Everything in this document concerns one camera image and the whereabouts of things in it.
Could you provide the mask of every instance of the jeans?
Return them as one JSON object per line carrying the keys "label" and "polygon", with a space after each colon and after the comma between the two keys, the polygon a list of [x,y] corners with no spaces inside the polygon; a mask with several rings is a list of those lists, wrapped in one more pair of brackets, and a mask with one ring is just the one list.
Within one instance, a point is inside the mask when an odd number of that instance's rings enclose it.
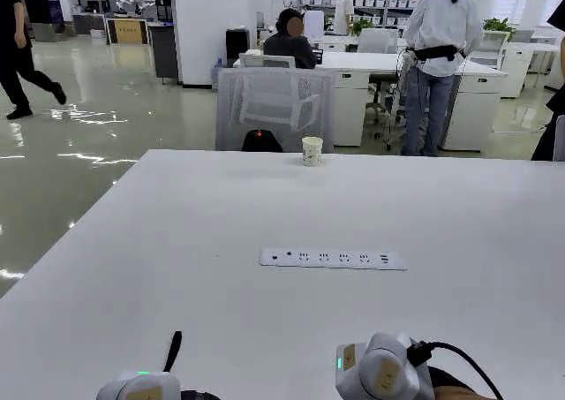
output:
{"label": "jeans", "polygon": [[449,95],[455,76],[432,76],[414,66],[408,75],[408,93],[406,95],[406,142],[402,155],[418,155],[419,127],[426,113],[428,91],[430,112],[426,138],[421,154],[437,157],[443,125],[448,114]]}
{"label": "jeans", "polygon": [[54,83],[47,75],[35,70],[32,49],[27,46],[23,49],[8,49],[0,51],[0,84],[10,98],[10,101],[20,108],[29,107],[29,100],[19,82],[19,76],[23,79],[43,88],[45,91],[53,92]]}

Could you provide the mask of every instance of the chair backrest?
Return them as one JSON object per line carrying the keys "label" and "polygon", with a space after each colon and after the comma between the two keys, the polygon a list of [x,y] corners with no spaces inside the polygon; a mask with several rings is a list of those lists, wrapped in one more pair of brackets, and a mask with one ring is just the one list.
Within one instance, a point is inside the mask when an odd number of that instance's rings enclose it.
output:
{"label": "chair backrest", "polygon": [[285,153],[302,151],[302,138],[324,139],[334,150],[335,77],[304,69],[222,69],[218,80],[218,150],[241,150],[249,131],[271,131]]}
{"label": "chair backrest", "polygon": [[557,117],[554,162],[565,162],[565,116]]}
{"label": "chair backrest", "polygon": [[304,36],[310,43],[320,42],[324,36],[324,12],[309,10],[304,13]]}
{"label": "chair backrest", "polygon": [[241,67],[282,67],[295,69],[296,59],[287,56],[260,56],[257,54],[241,53],[239,55]]}
{"label": "chair backrest", "polygon": [[359,36],[358,53],[395,54],[397,29],[365,28]]}

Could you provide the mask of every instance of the black bag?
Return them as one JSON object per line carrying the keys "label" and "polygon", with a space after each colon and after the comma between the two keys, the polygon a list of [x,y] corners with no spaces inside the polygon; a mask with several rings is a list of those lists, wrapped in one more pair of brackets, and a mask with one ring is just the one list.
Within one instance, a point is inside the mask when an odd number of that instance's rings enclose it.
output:
{"label": "black bag", "polygon": [[262,131],[259,129],[249,131],[247,135],[245,135],[245,141],[244,145],[241,147],[241,151],[282,153],[283,148],[271,131]]}

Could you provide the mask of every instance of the black cable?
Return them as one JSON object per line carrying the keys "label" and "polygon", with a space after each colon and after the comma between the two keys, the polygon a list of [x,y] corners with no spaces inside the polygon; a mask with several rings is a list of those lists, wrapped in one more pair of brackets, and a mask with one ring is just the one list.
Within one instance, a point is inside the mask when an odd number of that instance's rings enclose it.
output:
{"label": "black cable", "polygon": [[472,357],[469,356],[467,353],[465,353],[463,350],[461,350],[458,347],[455,347],[454,345],[448,343],[437,343],[437,342],[435,343],[420,342],[417,344],[413,344],[411,347],[408,348],[407,351],[408,360],[415,367],[417,367],[432,357],[432,350],[434,349],[449,350],[464,358],[465,361],[469,363],[469,365],[471,365],[472,368],[475,371],[477,371],[477,373],[481,376],[481,378],[486,382],[486,385],[488,385],[488,388],[490,388],[493,391],[496,398],[498,400],[504,400],[502,398],[501,392],[496,388],[496,386],[493,384],[491,379],[486,375],[485,371],[483,371],[480,368],[477,362],[475,362],[475,360],[473,360]]}

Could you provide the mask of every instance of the person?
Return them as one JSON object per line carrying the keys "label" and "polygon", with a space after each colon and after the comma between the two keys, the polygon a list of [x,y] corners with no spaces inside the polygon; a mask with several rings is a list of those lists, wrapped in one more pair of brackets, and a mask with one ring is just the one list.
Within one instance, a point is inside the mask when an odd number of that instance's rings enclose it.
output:
{"label": "person", "polygon": [[60,84],[53,82],[47,75],[36,71],[32,56],[32,44],[24,22],[25,11],[21,0],[2,0],[0,16],[0,83],[16,109],[8,119],[32,116],[29,100],[19,82],[19,75],[51,92],[60,104],[66,103],[66,95]]}
{"label": "person", "polygon": [[294,57],[299,69],[316,67],[316,56],[308,40],[302,36],[302,15],[294,9],[281,11],[276,22],[277,33],[265,41],[263,50],[267,56]]}
{"label": "person", "polygon": [[351,33],[351,16],[355,14],[353,0],[337,0],[335,5],[334,33],[349,35]]}
{"label": "person", "polygon": [[[551,26],[565,31],[565,0],[555,9],[554,14],[547,21]],[[565,79],[565,38],[561,41],[561,74]],[[565,115],[565,85],[561,87],[557,93],[551,98],[546,105],[554,115],[551,121],[546,126],[546,130],[539,139],[538,146],[533,152],[531,159],[534,162],[547,161],[551,162],[554,159],[555,147],[555,129],[557,126],[557,118]]]}
{"label": "person", "polygon": [[[417,64],[410,68],[405,104],[406,141],[401,155],[437,156],[455,74],[482,40],[477,0],[419,0],[404,36]],[[428,103],[424,147],[419,126]]]}

